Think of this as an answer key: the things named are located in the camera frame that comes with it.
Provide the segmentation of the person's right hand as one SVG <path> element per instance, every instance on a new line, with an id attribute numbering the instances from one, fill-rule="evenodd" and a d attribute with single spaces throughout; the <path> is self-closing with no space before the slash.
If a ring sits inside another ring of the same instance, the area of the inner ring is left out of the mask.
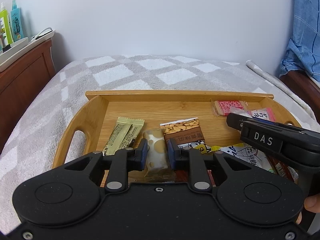
<path id="1" fill-rule="evenodd" d="M 307 211 L 320 213 L 320 194 L 307 197 L 304 200 L 304 207 Z"/>

